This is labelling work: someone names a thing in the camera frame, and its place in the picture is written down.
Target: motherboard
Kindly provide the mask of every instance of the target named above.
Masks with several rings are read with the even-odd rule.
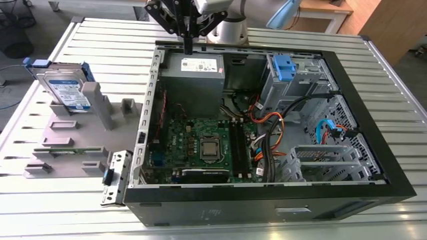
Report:
[[[157,184],[258,182],[250,151],[255,137],[256,125],[240,119],[171,119],[151,148],[145,177]]]

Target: white slatted table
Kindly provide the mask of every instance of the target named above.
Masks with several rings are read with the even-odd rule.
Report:
[[[155,40],[175,40],[155,23],[87,18],[69,24],[49,60],[87,61],[109,101],[141,102]],[[0,135],[0,173],[11,174],[0,177],[0,236],[55,240],[113,235],[139,240],[427,237],[427,115],[375,47],[358,36],[255,28],[248,30],[248,41],[251,46],[336,52],[418,196],[336,222],[145,228],[125,207],[100,207],[100,178],[21,176],[52,113],[51,97],[35,81]]]

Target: green motherboard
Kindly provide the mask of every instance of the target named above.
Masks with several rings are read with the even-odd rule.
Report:
[[[211,119],[173,119],[167,123],[163,148],[149,154],[156,184],[175,182],[175,174],[183,169],[221,169],[229,171],[229,183],[252,183],[258,177],[252,171],[250,144],[256,136],[256,125],[241,123],[240,139],[244,139],[245,177],[233,170],[232,122]]]

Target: open computer tower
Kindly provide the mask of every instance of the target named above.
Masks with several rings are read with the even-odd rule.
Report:
[[[145,226],[340,220],[416,195],[328,51],[156,42],[125,157],[103,205]]]

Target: power supply label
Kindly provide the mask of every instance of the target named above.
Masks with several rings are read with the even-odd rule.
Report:
[[[183,72],[211,72],[219,71],[216,59],[183,58],[180,61],[180,70]]]
[[[79,82],[76,80],[49,80],[48,83],[55,95],[60,98],[69,111],[85,113],[91,108],[91,103],[79,91]]]

